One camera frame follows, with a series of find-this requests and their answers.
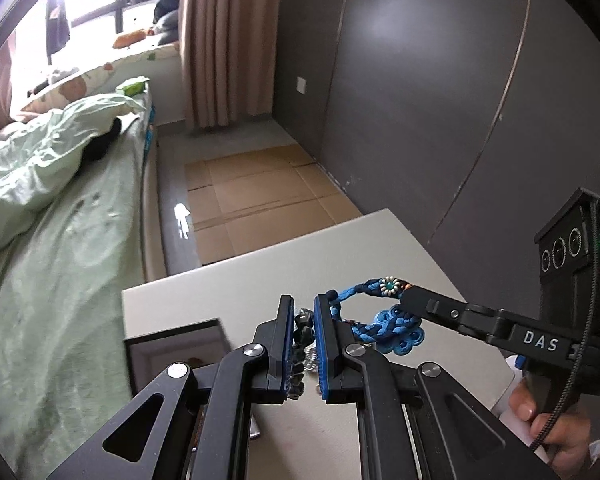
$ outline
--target dark cushion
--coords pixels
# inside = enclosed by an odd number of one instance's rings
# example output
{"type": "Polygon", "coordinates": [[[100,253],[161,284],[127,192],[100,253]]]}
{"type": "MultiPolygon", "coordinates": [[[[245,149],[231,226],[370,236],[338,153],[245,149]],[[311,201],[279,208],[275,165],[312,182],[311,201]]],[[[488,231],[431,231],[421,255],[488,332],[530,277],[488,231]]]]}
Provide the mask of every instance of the dark cushion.
{"type": "Polygon", "coordinates": [[[178,30],[178,9],[167,12],[154,25],[154,32],[156,34],[161,34],[169,30],[178,30]]]}
{"type": "Polygon", "coordinates": [[[154,25],[167,12],[176,10],[180,6],[180,0],[158,0],[154,7],[154,25]]]}
{"type": "Polygon", "coordinates": [[[162,34],[158,34],[158,36],[160,36],[160,39],[158,40],[158,45],[173,43],[174,41],[178,41],[178,30],[167,30],[162,34]]]}

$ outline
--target fingernail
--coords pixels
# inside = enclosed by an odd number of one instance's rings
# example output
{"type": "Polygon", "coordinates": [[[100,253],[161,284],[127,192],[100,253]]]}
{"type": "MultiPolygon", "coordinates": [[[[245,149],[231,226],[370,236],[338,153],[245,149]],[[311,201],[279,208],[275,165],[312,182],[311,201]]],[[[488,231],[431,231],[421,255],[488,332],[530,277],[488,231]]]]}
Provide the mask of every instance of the fingernail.
{"type": "Polygon", "coordinates": [[[534,409],[528,404],[520,404],[518,407],[518,416],[521,420],[529,420],[531,415],[534,414],[534,409]]]}

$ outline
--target wall outlet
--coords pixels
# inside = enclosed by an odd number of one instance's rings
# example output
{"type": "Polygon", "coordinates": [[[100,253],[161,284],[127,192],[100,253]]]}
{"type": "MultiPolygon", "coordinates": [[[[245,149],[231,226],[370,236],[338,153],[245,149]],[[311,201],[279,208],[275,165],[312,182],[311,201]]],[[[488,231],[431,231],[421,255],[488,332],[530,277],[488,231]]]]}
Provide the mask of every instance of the wall outlet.
{"type": "Polygon", "coordinates": [[[306,91],[306,79],[299,77],[296,82],[296,90],[298,90],[302,95],[306,91]]]}

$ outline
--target green bedsheet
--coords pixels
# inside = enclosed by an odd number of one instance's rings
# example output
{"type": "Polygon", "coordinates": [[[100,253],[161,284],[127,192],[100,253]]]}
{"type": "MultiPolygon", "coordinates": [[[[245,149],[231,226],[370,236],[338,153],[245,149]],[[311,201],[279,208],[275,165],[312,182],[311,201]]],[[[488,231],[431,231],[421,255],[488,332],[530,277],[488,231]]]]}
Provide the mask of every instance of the green bedsheet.
{"type": "MultiPolygon", "coordinates": [[[[21,480],[45,479],[130,399],[121,291],[143,281],[147,114],[0,249],[0,452],[21,480]]],[[[60,168],[79,162],[68,152],[60,168]]]]}

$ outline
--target braided cord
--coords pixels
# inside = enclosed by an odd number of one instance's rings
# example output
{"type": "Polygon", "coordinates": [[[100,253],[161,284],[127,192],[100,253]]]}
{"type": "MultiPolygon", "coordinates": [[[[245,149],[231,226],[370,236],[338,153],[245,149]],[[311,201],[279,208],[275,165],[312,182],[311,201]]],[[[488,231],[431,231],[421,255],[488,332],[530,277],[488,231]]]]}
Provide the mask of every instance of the braided cord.
{"type": "MultiPolygon", "coordinates": [[[[341,303],[355,294],[367,294],[378,298],[400,299],[402,293],[410,288],[411,283],[393,276],[368,280],[337,293],[330,290],[326,293],[331,306],[331,317],[343,321],[340,312],[341,303]]],[[[381,310],[370,324],[354,320],[344,320],[351,325],[354,337],[362,343],[375,343],[376,349],[383,354],[391,352],[396,355],[407,355],[414,346],[424,341],[424,330],[420,326],[421,319],[402,310],[400,304],[388,310],[381,310]]]]}

